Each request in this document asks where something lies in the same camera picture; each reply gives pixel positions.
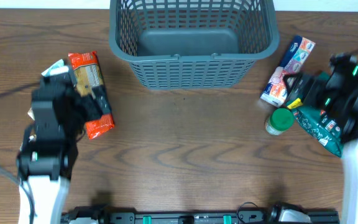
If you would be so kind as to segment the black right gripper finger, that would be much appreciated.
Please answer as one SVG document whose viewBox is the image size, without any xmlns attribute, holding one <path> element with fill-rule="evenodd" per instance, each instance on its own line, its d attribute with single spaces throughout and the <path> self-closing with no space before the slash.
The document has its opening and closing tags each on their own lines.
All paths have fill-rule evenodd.
<svg viewBox="0 0 358 224">
<path fill-rule="evenodd" d="M 287 92 L 298 92 L 303 87 L 303 73 L 286 74 L 283 76 Z"/>
<path fill-rule="evenodd" d="M 289 105 L 289 104 L 293 103 L 298 98 L 302 101 L 303 95 L 304 95 L 303 92 L 304 92 L 304 90 L 301 90 L 299 88 L 293 89 L 287 97 L 286 104 Z"/>
</svg>

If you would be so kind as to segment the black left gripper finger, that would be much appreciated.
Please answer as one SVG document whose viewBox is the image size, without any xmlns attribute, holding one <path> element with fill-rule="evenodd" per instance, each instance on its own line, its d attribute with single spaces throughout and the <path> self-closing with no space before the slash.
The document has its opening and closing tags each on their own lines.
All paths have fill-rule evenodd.
<svg viewBox="0 0 358 224">
<path fill-rule="evenodd" d="M 101 118 L 100 107 L 91 95 L 81 96 L 79 106 L 85 121 L 94 121 Z"/>
<path fill-rule="evenodd" d="M 111 106 L 104 85 L 92 87 L 92 91 L 102 114 L 111 114 Z"/>
</svg>

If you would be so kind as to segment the orange spaghetti package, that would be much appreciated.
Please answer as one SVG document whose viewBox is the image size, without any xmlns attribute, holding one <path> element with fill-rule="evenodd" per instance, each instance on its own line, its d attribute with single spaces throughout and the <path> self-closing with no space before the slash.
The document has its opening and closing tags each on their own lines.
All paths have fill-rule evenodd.
<svg viewBox="0 0 358 224">
<path fill-rule="evenodd" d="M 94 99 L 92 87 L 104 85 L 104 78 L 99 66 L 97 51 L 87 53 L 68 53 L 77 83 L 76 90 L 81 96 L 91 95 Z M 101 118 L 85 123 L 89 139 L 94 139 L 108 132 L 114 127 L 113 116 L 102 114 Z"/>
</svg>

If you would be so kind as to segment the multicolour tissue pack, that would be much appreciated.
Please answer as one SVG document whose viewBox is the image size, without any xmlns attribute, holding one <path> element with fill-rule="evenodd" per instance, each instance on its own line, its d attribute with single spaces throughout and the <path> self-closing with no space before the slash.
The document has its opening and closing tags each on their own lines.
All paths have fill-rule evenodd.
<svg viewBox="0 0 358 224">
<path fill-rule="evenodd" d="M 288 96 L 288 87 L 284 82 L 284 76 L 298 73 L 316 43 L 300 35 L 294 36 L 287 51 L 274 73 L 270 77 L 260 99 L 273 106 L 281 107 Z"/>
</svg>

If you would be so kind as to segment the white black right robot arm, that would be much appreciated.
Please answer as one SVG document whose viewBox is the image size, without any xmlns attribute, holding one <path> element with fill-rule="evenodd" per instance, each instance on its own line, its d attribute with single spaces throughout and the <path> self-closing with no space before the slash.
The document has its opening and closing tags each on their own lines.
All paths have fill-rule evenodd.
<svg viewBox="0 0 358 224">
<path fill-rule="evenodd" d="M 358 223 L 358 59 L 350 54 L 329 60 L 327 79 L 303 72 L 286 75 L 288 100 L 324 110 L 341 129 L 344 194 L 341 223 Z"/>
</svg>

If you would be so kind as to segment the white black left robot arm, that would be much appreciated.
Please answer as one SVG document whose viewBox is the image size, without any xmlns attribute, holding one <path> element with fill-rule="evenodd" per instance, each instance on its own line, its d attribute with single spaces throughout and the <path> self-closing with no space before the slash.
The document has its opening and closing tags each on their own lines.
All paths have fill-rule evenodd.
<svg viewBox="0 0 358 224">
<path fill-rule="evenodd" d="M 59 223 L 78 156 L 78 136 L 88 121 L 111 112 L 103 87 L 82 96 L 69 72 L 41 77 L 32 92 L 34 121 L 24 131 L 16 164 L 21 182 L 19 223 Z"/>
</svg>

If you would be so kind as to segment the green lid glass jar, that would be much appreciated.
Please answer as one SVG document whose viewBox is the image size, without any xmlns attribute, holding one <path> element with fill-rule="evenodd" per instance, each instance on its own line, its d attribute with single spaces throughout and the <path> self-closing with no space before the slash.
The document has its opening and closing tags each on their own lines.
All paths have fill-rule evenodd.
<svg viewBox="0 0 358 224">
<path fill-rule="evenodd" d="M 276 109 L 265 121 L 265 130 L 271 135 L 281 135 L 289 130 L 295 118 L 290 110 L 286 108 Z"/>
</svg>

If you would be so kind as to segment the green Nescafe coffee bag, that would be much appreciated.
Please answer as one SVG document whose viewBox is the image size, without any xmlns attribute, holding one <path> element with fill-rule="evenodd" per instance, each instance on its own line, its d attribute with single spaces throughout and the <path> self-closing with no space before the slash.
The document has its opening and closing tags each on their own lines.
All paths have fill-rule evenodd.
<svg viewBox="0 0 358 224">
<path fill-rule="evenodd" d="M 285 103 L 285 106 L 291 111 L 298 124 L 327 151 L 337 157 L 342 156 L 342 129 L 325 110 L 304 105 L 299 98 L 289 105 Z"/>
</svg>

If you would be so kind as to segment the beige cream snack pouch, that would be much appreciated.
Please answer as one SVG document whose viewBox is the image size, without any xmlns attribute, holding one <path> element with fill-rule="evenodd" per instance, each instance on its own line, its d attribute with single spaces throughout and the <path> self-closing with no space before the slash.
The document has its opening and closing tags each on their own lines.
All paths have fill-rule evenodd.
<svg viewBox="0 0 358 224">
<path fill-rule="evenodd" d="M 27 112 L 27 114 L 28 114 L 33 120 L 35 120 L 35 116 L 34 116 L 34 112 L 33 112 L 32 108 L 29 109 L 29 111 Z M 35 140 L 36 140 L 36 137 L 37 137 L 36 134 L 31 134 L 31 135 L 29 136 L 29 142 L 35 141 Z"/>
</svg>

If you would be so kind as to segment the teal small snack packet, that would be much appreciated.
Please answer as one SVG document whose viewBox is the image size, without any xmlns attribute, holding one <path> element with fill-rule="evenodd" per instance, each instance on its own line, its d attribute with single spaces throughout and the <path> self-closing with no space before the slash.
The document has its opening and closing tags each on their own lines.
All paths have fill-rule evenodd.
<svg viewBox="0 0 358 224">
<path fill-rule="evenodd" d="M 65 62 L 63 59 L 60 59 L 58 61 L 56 61 L 55 63 L 53 63 L 51 66 L 48 67 L 48 69 L 44 70 L 41 75 L 43 77 L 48 77 L 51 75 L 52 70 L 63 67 L 65 65 Z"/>
</svg>

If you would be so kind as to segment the grey plastic mesh basket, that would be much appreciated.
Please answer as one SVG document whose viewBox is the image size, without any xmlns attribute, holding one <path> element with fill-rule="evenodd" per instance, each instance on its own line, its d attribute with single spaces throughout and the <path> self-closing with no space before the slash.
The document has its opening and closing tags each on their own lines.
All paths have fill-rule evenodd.
<svg viewBox="0 0 358 224">
<path fill-rule="evenodd" d="M 271 56 L 272 0 L 111 0 L 109 45 L 151 90 L 229 88 Z"/>
</svg>

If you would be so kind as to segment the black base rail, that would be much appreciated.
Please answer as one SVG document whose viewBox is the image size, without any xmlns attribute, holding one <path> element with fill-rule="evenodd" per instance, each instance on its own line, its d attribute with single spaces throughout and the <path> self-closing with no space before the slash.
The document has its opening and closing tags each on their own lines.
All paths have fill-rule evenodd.
<svg viewBox="0 0 358 224">
<path fill-rule="evenodd" d="M 76 207 L 65 213 L 61 223 L 100 224 L 243 224 L 243 223 L 313 223 L 339 224 L 336 210 L 328 208 L 305 209 L 297 205 L 278 202 L 269 208 L 252 202 L 243 203 L 236 211 L 203 212 L 118 212 L 105 205 Z"/>
</svg>

